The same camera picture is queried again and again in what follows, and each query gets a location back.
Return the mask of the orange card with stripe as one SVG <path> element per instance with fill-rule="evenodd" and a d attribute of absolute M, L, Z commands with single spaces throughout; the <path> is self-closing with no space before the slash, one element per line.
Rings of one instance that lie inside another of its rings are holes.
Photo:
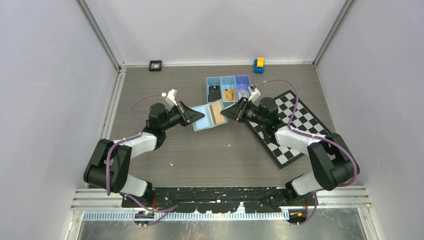
<path fill-rule="evenodd" d="M 210 123 L 212 127 L 223 125 L 228 122 L 227 118 L 221 114 L 224 109 L 222 101 L 210 103 L 208 106 Z"/>

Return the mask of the black white checkerboard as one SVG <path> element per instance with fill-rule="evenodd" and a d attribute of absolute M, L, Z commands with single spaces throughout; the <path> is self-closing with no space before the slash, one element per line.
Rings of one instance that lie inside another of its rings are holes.
<path fill-rule="evenodd" d="M 290 123 L 291 128 L 284 126 L 278 133 L 280 137 L 283 137 L 283 143 L 288 143 L 289 140 L 294 142 L 288 143 L 288 146 L 274 144 L 265 139 L 261 125 L 249 121 L 245 125 L 252 131 L 276 165 L 282 169 L 308 151 L 306 144 L 317 140 L 316 138 L 305 138 L 303 135 L 295 133 L 295 131 L 314 136 L 327 136 L 332 131 L 301 100 L 295 105 L 296 95 L 292 90 L 276 96 L 274 100 L 278 107 L 278 116 L 285 124 L 290 119 L 293 110 L 296 109 Z"/>

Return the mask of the black card in tray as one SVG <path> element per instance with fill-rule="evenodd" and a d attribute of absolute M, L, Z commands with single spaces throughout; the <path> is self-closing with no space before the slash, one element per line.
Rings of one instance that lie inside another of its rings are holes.
<path fill-rule="evenodd" d="M 208 95 L 207 95 L 208 102 L 218 101 L 221 98 L 222 98 L 221 88 L 219 85 L 211 85 L 208 87 Z"/>

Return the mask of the blue three-compartment tray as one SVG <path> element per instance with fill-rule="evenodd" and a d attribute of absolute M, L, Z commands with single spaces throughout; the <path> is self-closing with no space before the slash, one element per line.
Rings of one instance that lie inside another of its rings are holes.
<path fill-rule="evenodd" d="M 206 78 L 206 102 L 222 101 L 224 107 L 249 98 L 251 85 L 248 75 L 210 76 Z"/>

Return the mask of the white patterned card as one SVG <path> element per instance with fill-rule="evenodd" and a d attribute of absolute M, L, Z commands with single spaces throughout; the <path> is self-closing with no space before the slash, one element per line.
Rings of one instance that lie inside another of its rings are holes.
<path fill-rule="evenodd" d="M 242 89 L 242 90 L 238 90 L 237 91 L 237 96 L 238 99 L 240 100 L 241 98 L 249 98 L 250 97 L 250 92 L 248 90 Z"/>

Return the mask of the blue yellow toy block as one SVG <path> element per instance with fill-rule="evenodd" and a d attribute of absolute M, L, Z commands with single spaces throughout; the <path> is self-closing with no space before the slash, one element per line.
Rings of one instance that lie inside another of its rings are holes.
<path fill-rule="evenodd" d="M 263 74 L 265 71 L 265 59 L 258 57 L 253 62 L 253 72 L 256 74 Z"/>

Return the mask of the mint green card holder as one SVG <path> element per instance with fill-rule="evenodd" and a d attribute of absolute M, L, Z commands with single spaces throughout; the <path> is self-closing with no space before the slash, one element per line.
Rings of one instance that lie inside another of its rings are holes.
<path fill-rule="evenodd" d="M 196 122 L 193 123 L 193 130 L 195 132 L 217 127 L 217 126 L 211 126 L 210 114 L 208 111 L 208 106 L 210 105 L 210 103 L 191 107 L 193 110 L 205 114 L 204 118 L 197 120 Z"/>

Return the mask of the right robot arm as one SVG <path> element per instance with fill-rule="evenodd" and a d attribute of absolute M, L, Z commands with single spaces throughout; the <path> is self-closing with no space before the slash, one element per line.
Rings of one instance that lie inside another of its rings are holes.
<path fill-rule="evenodd" d="M 279 108 L 270 97 L 262 98 L 259 105 L 243 97 L 221 111 L 223 116 L 236 122 L 261 126 L 262 134 L 269 142 L 309 157 L 312 171 L 286 183 L 283 189 L 286 203 L 299 205 L 308 194 L 319 190 L 332 191 L 354 183 L 359 167 L 339 134 L 321 135 L 298 130 L 290 123 L 284 123 L 278 113 Z"/>

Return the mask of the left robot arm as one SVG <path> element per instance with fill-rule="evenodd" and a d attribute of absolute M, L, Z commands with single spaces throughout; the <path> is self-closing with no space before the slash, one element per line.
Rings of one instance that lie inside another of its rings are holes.
<path fill-rule="evenodd" d="M 181 125 L 186 127 L 205 114 L 179 101 L 171 109 L 155 103 L 149 109 L 148 119 L 142 131 L 121 140 L 100 139 L 88 161 L 83 174 L 85 183 L 106 190 L 134 197 L 141 207 L 148 207 L 154 199 L 151 182 L 130 175 L 131 159 L 159 149 L 165 139 L 166 130 Z"/>

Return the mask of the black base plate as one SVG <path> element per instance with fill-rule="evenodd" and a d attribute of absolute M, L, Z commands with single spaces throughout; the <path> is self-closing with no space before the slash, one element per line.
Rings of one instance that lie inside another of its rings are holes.
<path fill-rule="evenodd" d="M 213 214 L 234 213 L 277 213 L 281 207 L 305 210 L 315 205 L 311 193 L 298 196 L 284 187 L 154 187 L 146 197 L 125 197 L 124 208 L 137 208 L 139 203 L 147 207 L 166 210 L 176 207 L 177 213 Z"/>

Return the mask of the small black square box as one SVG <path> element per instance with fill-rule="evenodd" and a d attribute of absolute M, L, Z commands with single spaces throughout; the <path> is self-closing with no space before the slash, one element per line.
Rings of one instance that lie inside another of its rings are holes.
<path fill-rule="evenodd" d="M 150 72 L 160 72 L 162 70 L 163 62 L 161 60 L 151 60 L 149 62 L 148 70 Z"/>

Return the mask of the orange card in tray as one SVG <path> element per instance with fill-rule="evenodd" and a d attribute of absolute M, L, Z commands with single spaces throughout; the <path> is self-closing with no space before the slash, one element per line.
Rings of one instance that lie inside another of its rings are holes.
<path fill-rule="evenodd" d="M 236 90 L 234 88 L 226 88 L 222 91 L 222 100 L 224 102 L 235 102 L 236 98 Z"/>

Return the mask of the aluminium frame rail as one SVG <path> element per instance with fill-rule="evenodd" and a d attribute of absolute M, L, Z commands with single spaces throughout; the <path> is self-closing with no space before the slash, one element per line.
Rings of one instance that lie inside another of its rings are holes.
<path fill-rule="evenodd" d="M 194 211 L 214 213 L 235 212 L 245 209 L 249 213 L 274 212 L 279 208 L 313 207 L 314 198 L 290 198 L 283 187 L 154 187 L 147 197 L 130 198 L 125 194 L 111 193 L 99 188 L 78 189 L 71 204 L 72 210 L 135 209 L 143 204 L 149 208 L 168 209 L 177 206 L 178 212 Z"/>

